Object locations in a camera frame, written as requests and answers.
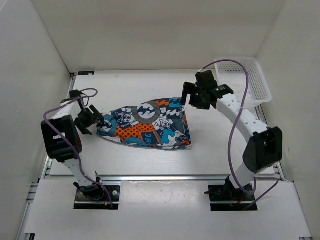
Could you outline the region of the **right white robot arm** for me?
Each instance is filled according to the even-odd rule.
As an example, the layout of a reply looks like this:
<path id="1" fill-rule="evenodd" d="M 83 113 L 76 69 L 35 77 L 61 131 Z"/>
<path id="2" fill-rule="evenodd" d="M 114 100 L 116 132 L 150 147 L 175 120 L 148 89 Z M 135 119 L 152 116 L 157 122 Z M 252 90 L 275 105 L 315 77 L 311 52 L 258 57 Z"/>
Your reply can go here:
<path id="1" fill-rule="evenodd" d="M 233 124 L 231 134 L 238 130 L 247 145 L 242 155 L 243 163 L 231 169 L 225 180 L 224 193 L 230 200 L 238 199 L 258 174 L 283 158 L 283 133 L 279 127 L 269 127 L 244 109 L 234 91 L 226 84 L 218 85 L 210 70 L 197 72 L 196 83 L 185 82 L 181 105 L 189 104 L 201 110 L 211 107 L 222 113 Z"/>

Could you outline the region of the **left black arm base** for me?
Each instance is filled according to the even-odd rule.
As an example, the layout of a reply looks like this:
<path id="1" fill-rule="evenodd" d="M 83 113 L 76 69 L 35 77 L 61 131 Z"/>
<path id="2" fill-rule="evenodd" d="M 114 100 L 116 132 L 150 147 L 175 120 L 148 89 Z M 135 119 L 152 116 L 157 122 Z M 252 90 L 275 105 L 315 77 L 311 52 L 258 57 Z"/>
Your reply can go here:
<path id="1" fill-rule="evenodd" d="M 75 210 L 118 210 L 120 204 L 121 186 L 105 185 L 108 193 L 101 187 L 84 194 L 78 187 L 76 190 L 73 208 Z"/>

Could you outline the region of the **white plastic basket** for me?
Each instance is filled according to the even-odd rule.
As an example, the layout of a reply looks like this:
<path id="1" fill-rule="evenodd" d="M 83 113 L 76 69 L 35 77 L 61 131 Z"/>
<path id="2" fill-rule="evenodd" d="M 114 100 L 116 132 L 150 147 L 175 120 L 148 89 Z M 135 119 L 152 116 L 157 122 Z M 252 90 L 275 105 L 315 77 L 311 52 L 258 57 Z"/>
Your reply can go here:
<path id="1" fill-rule="evenodd" d="M 229 86 L 236 98 L 241 101 L 249 81 L 244 108 L 253 109 L 272 100 L 267 81 L 258 61 L 253 57 L 233 57 L 234 61 L 241 63 L 248 73 L 248 78 L 241 66 L 230 61 L 223 61 L 214 65 L 219 85 Z"/>

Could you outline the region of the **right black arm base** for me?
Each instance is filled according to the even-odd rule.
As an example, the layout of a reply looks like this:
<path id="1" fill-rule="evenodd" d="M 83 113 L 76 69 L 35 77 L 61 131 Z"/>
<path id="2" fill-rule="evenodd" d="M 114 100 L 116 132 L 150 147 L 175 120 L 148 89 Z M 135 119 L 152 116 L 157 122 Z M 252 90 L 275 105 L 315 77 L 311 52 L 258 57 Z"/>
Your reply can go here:
<path id="1" fill-rule="evenodd" d="M 227 193 L 224 185 L 209 185 L 204 193 L 209 195 L 211 212 L 257 211 L 256 198 L 237 189 L 234 195 Z"/>

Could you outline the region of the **left aluminium rail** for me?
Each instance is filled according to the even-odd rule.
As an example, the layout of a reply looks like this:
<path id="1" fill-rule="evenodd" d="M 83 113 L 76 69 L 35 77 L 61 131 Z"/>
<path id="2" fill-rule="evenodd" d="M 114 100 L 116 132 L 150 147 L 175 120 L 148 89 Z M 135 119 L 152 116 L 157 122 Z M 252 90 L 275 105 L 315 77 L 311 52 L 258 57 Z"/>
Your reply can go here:
<path id="1" fill-rule="evenodd" d="M 78 99 L 80 96 L 80 93 L 68 93 L 66 98 L 61 101 L 59 107 L 48 110 L 42 116 L 40 128 L 46 150 L 45 161 L 43 162 L 36 182 L 32 182 L 30 185 L 26 199 L 26 207 L 18 228 L 17 236 L 15 237 L 17 240 L 33 240 L 35 238 L 34 233 L 24 233 L 24 229 L 39 182 L 45 179 L 47 170 L 50 167 L 50 162 L 52 162 L 51 158 L 58 158 L 61 161 L 65 161 L 77 155 L 75 150 L 77 144 L 80 143 L 80 137 L 71 116 L 72 106 L 67 105 L 67 103 L 75 104 L 76 111 L 80 111 L 79 104 L 73 100 Z"/>

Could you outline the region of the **right aluminium rail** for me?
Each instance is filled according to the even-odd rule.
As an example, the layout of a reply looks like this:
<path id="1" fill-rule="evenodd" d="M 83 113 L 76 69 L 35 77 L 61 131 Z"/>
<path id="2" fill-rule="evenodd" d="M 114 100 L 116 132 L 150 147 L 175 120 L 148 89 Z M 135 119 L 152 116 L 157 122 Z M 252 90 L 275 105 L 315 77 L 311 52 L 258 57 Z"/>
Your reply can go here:
<path id="1" fill-rule="evenodd" d="M 268 120 L 266 118 L 266 115 L 265 115 L 265 112 L 263 110 L 263 107 L 260 105 L 260 106 L 255 107 L 254 109 L 255 109 L 255 112 L 256 112 L 256 115 L 257 115 L 258 119 L 261 120 L 263 123 L 268 124 Z M 284 168 L 283 168 L 283 164 L 282 164 L 281 161 L 273 164 L 272 168 L 274 170 L 274 174 L 272 175 L 272 177 L 280 179 L 281 182 L 291 183 L 291 184 L 294 185 L 294 189 L 295 189 L 295 192 L 296 192 L 296 196 L 297 196 L 297 198 L 299 200 L 299 204 L 300 204 L 300 208 L 301 208 L 302 213 L 303 213 L 304 220 L 305 220 L 305 222 L 307 224 L 308 229 L 310 230 L 308 221 L 306 219 L 305 212 L 303 210 L 301 197 L 299 195 L 299 192 L 298 192 L 298 189 L 297 189 L 295 181 L 292 180 L 292 179 L 287 178 L 287 176 L 285 174 L 285 171 L 284 171 Z"/>

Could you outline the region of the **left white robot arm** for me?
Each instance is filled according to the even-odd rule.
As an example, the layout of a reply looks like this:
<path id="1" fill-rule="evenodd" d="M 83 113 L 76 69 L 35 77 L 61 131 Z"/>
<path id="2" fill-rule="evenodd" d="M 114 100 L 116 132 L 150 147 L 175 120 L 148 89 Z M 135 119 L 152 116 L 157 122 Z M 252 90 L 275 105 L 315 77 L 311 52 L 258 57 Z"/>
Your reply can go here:
<path id="1" fill-rule="evenodd" d="M 85 196 L 100 201 L 107 196 L 98 173 L 81 159 L 83 150 L 80 135 L 91 135 L 91 126 L 104 123 L 104 117 L 84 102 L 98 94 L 95 88 L 72 90 L 60 106 L 43 114 L 41 131 L 47 155 L 63 164 L 76 179 L 75 187 Z"/>

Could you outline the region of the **dark label sticker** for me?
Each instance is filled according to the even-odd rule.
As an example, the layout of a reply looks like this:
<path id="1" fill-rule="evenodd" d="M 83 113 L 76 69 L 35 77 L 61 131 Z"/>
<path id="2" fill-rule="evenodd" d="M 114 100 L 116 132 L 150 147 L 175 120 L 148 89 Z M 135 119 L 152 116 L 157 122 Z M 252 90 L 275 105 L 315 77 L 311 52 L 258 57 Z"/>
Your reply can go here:
<path id="1" fill-rule="evenodd" d="M 78 76 L 92 76 L 95 74 L 95 71 L 79 71 Z"/>

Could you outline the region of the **colourful patterned shorts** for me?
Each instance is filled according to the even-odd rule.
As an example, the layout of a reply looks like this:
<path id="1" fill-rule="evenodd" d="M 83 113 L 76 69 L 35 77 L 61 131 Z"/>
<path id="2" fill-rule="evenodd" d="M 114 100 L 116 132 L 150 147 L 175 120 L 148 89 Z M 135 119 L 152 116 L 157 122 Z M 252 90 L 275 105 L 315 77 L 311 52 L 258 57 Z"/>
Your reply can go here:
<path id="1" fill-rule="evenodd" d="M 187 150 L 192 147 L 185 108 L 179 97 L 153 99 L 103 115 L 96 134 L 137 148 Z"/>

